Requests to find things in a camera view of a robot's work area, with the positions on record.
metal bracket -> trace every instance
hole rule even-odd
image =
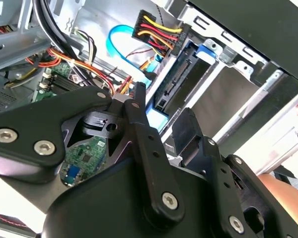
[[[50,9],[59,29],[70,35],[78,11],[85,5],[86,0],[51,0]]]
[[[230,33],[226,32],[222,27],[218,26],[214,21],[196,10],[193,6],[187,4],[181,15],[178,17],[178,20],[191,25],[192,29],[202,36],[217,38],[252,64],[256,64],[259,61],[266,64],[264,58]]]
[[[20,3],[18,0],[0,1],[4,9]],[[50,42],[46,39],[40,26],[30,26],[32,15],[32,0],[23,0],[17,30],[0,35],[0,69],[17,63],[28,56],[48,48]],[[11,24],[5,20],[4,25]]]

orange wire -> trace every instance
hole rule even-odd
[[[76,64],[78,66],[81,66],[81,67],[83,67],[83,68],[85,68],[85,69],[87,69],[87,70],[95,73],[96,75],[100,76],[104,80],[104,82],[107,84],[107,86],[110,87],[110,90],[112,91],[112,94],[113,95],[115,94],[115,88],[114,88],[113,84],[106,78],[106,75],[103,74],[99,69],[94,68],[93,66],[90,66],[88,64],[85,64],[83,62],[74,60],[74,59],[72,59],[70,57],[67,57],[67,56],[63,55],[62,53],[56,51],[55,49],[50,49],[49,52],[52,55],[54,55],[54,56],[56,56],[58,58],[61,58],[63,60],[69,61],[69,62],[73,62],[73,64]]]

black plastic bracket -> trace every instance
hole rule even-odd
[[[225,163],[230,166],[235,174],[236,183],[239,183],[238,192],[244,213],[246,214],[249,208],[256,208],[262,216],[265,227],[263,230],[264,237],[298,238],[296,222],[247,164],[236,155],[229,155],[225,158]]]
[[[0,142],[0,175],[33,183],[51,181],[65,158],[64,144],[77,122],[90,111],[106,110],[111,102],[102,89],[86,87],[1,113],[0,129],[15,131],[17,139]],[[54,144],[53,154],[35,152],[35,143],[42,140]]]
[[[186,108],[174,123],[172,131],[176,151],[183,157],[180,166],[204,175],[209,182],[208,199],[210,206],[216,210],[210,214],[213,233],[219,237],[237,238],[244,234],[256,238],[245,221],[230,168],[222,161],[217,144],[202,134],[194,112]],[[241,222],[239,226],[243,228],[240,233],[232,227],[231,218]]]
[[[134,95],[125,102],[112,101],[100,88],[86,87],[0,114],[0,128],[18,134],[14,142],[0,143],[0,175],[50,181],[66,148],[103,136],[108,142],[107,166],[135,158],[147,220],[162,230],[176,225],[184,217],[184,202],[159,133],[146,116],[146,86],[136,83]],[[52,142],[55,152],[36,153],[33,146],[41,140]],[[165,193],[174,200],[166,202]]]

green circuit board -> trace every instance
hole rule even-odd
[[[69,66],[68,63],[60,63],[59,65],[52,67],[51,70],[52,70],[52,73],[56,72],[64,76],[65,78],[67,78],[70,72],[72,71],[72,68]]]
[[[54,97],[52,92],[38,92],[35,102]],[[95,136],[88,143],[76,146],[66,152],[60,169],[61,180],[68,186],[75,186],[104,169],[106,164],[106,140]]]

black mechanical arm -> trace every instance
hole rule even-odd
[[[298,238],[298,225],[241,158],[220,155],[185,109],[179,167],[145,114],[146,87],[112,99],[86,87],[0,114],[0,175],[49,183],[68,148],[107,138],[107,169],[64,192],[43,237]]]

